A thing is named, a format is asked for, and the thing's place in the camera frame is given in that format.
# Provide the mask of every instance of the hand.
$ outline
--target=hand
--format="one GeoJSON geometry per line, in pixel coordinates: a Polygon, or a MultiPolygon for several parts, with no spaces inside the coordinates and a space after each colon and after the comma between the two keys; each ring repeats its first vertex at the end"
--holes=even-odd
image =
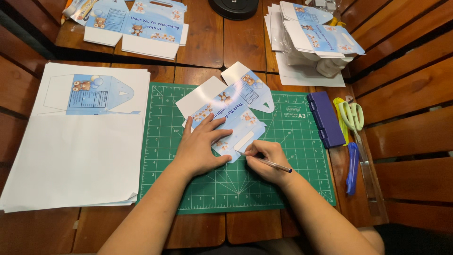
{"type": "Polygon", "coordinates": [[[266,160],[282,165],[284,167],[292,167],[289,165],[282,147],[278,142],[254,140],[253,143],[250,144],[246,149],[247,164],[266,181],[275,183],[280,187],[284,187],[291,180],[292,175],[298,174],[295,171],[293,171],[293,173],[288,173],[261,163],[254,157],[254,155],[259,152],[261,152],[265,156],[264,159],[266,160]]]}
{"type": "Polygon", "coordinates": [[[214,114],[209,114],[193,132],[190,131],[193,119],[187,118],[183,131],[183,138],[179,143],[176,156],[171,165],[187,173],[190,178],[204,174],[209,170],[226,164],[231,160],[230,155],[215,157],[211,151],[211,144],[222,137],[233,133],[232,129],[214,130],[223,124],[226,118],[214,119],[214,114]]]}

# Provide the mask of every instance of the purple plastic case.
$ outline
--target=purple plastic case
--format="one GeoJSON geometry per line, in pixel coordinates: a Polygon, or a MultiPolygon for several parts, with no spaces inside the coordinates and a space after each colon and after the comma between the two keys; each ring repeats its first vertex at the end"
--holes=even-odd
{"type": "Polygon", "coordinates": [[[346,141],[327,92],[309,93],[307,100],[324,147],[333,148],[345,144],[346,141]]]}

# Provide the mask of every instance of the black round object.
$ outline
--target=black round object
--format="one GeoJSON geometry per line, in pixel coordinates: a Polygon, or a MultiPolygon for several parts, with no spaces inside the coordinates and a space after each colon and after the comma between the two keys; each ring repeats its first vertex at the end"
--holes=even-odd
{"type": "Polygon", "coordinates": [[[207,0],[211,8],[229,20],[246,20],[255,15],[260,0],[207,0]]]}

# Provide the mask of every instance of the green cutting mat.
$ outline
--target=green cutting mat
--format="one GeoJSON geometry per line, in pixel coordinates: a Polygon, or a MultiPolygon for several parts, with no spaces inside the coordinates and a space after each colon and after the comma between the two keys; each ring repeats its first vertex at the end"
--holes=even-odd
{"type": "MultiPolygon", "coordinates": [[[[175,102],[196,87],[150,83],[140,164],[139,201],[176,155],[184,118],[175,102]]],[[[267,125],[260,139],[280,143],[291,166],[334,206],[336,201],[325,149],[306,95],[272,91],[274,112],[253,112],[267,125]]],[[[232,164],[194,178],[184,191],[177,213],[280,209],[284,205],[277,189],[247,169],[245,158],[240,157],[232,164]]]]}

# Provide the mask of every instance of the pen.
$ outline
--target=pen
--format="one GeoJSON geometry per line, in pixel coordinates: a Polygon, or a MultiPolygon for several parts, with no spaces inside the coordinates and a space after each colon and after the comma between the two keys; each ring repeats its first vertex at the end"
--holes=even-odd
{"type": "MultiPolygon", "coordinates": [[[[241,155],[245,156],[246,154],[244,152],[239,152],[237,151],[238,153],[240,153],[241,155]]],[[[274,162],[270,162],[269,160],[265,160],[263,158],[259,158],[259,157],[255,157],[257,160],[259,160],[260,162],[270,166],[270,167],[274,167],[274,168],[277,168],[277,169],[280,169],[280,170],[283,170],[285,172],[288,172],[288,173],[291,173],[293,170],[291,168],[287,168],[287,167],[284,167],[284,166],[281,166],[279,164],[275,164],[274,162]]]]}

